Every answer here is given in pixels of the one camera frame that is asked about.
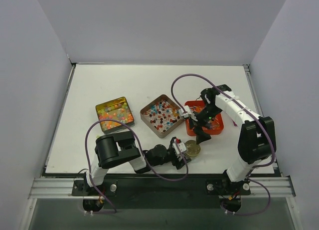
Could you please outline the gold jar lid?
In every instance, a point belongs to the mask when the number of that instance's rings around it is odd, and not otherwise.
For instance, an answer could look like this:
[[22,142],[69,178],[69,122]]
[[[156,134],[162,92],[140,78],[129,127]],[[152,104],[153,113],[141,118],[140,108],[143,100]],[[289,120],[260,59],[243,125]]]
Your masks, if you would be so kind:
[[197,157],[201,152],[201,147],[195,140],[188,140],[185,142],[186,152],[189,157]]

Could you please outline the gold tin with star candies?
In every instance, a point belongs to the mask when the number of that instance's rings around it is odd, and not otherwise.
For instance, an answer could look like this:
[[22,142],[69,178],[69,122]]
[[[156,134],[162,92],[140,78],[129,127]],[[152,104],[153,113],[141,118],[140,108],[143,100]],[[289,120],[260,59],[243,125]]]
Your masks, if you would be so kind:
[[111,119],[114,121],[103,121],[100,123],[101,130],[104,134],[119,131],[123,129],[124,123],[128,126],[134,126],[135,119],[129,107],[126,97],[119,97],[95,106],[95,110],[99,120]]

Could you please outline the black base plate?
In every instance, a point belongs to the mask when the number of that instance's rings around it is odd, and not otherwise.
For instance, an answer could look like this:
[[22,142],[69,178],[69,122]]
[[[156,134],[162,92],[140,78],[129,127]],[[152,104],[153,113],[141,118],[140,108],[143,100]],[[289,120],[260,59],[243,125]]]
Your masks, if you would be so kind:
[[189,174],[178,182],[162,180],[154,174],[107,174],[97,188],[88,180],[73,181],[71,196],[83,198],[86,209],[93,211],[126,209],[218,209],[230,196],[251,194],[249,181],[231,183],[222,174]]

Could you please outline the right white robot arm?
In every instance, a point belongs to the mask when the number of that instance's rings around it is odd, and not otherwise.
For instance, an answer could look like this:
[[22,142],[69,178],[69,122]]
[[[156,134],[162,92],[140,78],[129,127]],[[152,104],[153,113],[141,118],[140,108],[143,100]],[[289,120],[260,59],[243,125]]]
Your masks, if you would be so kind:
[[221,190],[232,194],[244,184],[251,172],[258,168],[263,160],[275,156],[274,121],[248,108],[226,84],[216,88],[206,88],[201,91],[200,97],[204,102],[204,108],[200,112],[192,111],[188,118],[189,127],[196,135],[197,144],[211,139],[203,129],[211,129],[211,120],[221,112],[225,112],[240,127],[238,157],[223,172],[221,180]]

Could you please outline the orange tray with lollipops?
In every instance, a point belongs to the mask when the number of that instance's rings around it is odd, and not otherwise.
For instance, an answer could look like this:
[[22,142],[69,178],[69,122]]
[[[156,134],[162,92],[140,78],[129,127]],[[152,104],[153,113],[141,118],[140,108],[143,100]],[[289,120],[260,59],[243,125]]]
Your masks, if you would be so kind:
[[[186,101],[185,105],[189,106],[191,110],[197,113],[199,113],[205,106],[202,100]],[[214,119],[211,119],[209,123],[211,125],[210,129],[202,127],[204,133],[207,133],[209,135],[219,135],[224,129],[224,124],[223,124],[222,116],[220,113]],[[189,127],[188,120],[186,120],[185,126],[186,126],[187,135],[191,137],[195,136],[194,131],[191,130]]]

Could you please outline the beige tin with lollipops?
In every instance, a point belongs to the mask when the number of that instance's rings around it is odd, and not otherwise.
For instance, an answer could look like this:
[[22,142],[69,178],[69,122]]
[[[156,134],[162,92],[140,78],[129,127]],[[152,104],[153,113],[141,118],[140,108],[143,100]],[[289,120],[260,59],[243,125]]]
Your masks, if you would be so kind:
[[162,94],[140,110],[140,118],[159,138],[164,138],[183,123],[179,109],[175,102]]

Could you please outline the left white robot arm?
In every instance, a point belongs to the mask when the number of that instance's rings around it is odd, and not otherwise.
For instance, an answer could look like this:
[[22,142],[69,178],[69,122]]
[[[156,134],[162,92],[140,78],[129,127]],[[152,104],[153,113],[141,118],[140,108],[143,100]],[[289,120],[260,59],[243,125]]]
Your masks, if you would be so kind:
[[95,160],[86,174],[83,189],[89,195],[97,195],[108,170],[124,163],[129,163],[135,173],[149,172],[152,167],[171,163],[176,169],[181,169],[191,158],[186,156],[186,145],[180,139],[173,137],[169,147],[155,145],[150,150],[140,151],[135,143],[132,132],[103,135],[96,139]]

